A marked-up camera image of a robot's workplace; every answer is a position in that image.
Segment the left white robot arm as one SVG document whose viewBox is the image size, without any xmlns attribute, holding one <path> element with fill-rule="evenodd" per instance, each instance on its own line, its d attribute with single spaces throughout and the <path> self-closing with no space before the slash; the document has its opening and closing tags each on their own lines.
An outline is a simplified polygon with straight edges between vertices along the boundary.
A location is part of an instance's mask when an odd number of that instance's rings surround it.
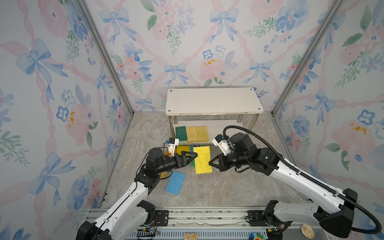
<svg viewBox="0 0 384 240">
<path fill-rule="evenodd" d="M 169 157 L 162 148 L 151 149 L 143 159 L 134 181 L 126 193 L 94 222 L 84 222 L 77 240 L 124 240 L 142 225 L 156 221 L 155 206 L 145 198 L 161 181 L 161 174 L 188 166 L 197 153 L 182 151 Z"/>
</svg>

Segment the dark green scouring sponge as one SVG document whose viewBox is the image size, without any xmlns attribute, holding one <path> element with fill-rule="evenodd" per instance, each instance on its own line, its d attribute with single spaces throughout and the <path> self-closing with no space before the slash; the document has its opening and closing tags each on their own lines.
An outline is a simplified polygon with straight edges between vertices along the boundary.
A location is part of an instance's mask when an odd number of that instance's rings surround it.
<svg viewBox="0 0 384 240">
<path fill-rule="evenodd" d="M 176 131 L 176 138 L 179 139 L 179 141 L 187 141 L 188 140 L 188 137 L 187 137 L 187 129 L 186 127 L 176 127 L 175 128 L 175 131 Z"/>
</svg>

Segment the bright yellow porous sponge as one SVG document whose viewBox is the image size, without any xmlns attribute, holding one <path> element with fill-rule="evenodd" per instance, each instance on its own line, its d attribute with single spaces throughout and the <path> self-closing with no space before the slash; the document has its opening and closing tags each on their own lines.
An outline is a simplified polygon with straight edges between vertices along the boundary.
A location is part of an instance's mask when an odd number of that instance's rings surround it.
<svg viewBox="0 0 384 240">
<path fill-rule="evenodd" d="M 195 158 L 196 174 L 209 174 L 213 172 L 212 166 L 209 165 L 211 160 L 211 151 L 209 146 L 194 147 L 194 153 L 198 156 Z"/>
</svg>

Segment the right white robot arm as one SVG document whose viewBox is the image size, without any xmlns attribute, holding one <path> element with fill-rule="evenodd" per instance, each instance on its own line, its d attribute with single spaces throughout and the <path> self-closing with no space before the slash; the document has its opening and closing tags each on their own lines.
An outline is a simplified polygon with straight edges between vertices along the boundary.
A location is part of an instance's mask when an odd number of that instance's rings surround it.
<svg viewBox="0 0 384 240">
<path fill-rule="evenodd" d="M 347 238 L 352 231 L 357 193 L 330 187 L 325 182 L 296 168 L 271 146 L 257 148 L 248 135 L 237 133 L 226 139 L 217 135 L 212 140 L 222 153 L 209 164 L 221 172 L 242 166 L 278 179 L 306 195 L 310 204 L 287 204 L 271 200 L 262 213 L 249 214 L 252 226 L 288 226 L 292 222 L 315 224 L 326 232 Z"/>
</svg>

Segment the small yellow sponge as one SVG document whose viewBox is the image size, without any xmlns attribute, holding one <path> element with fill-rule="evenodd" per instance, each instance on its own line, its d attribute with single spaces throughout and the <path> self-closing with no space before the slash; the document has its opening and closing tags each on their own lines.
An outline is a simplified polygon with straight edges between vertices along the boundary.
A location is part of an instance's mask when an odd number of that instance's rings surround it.
<svg viewBox="0 0 384 240">
<path fill-rule="evenodd" d="M 177 154 L 181 155 L 182 152 L 190 152 L 191 147 L 190 146 L 178 146 L 177 147 Z"/>
</svg>

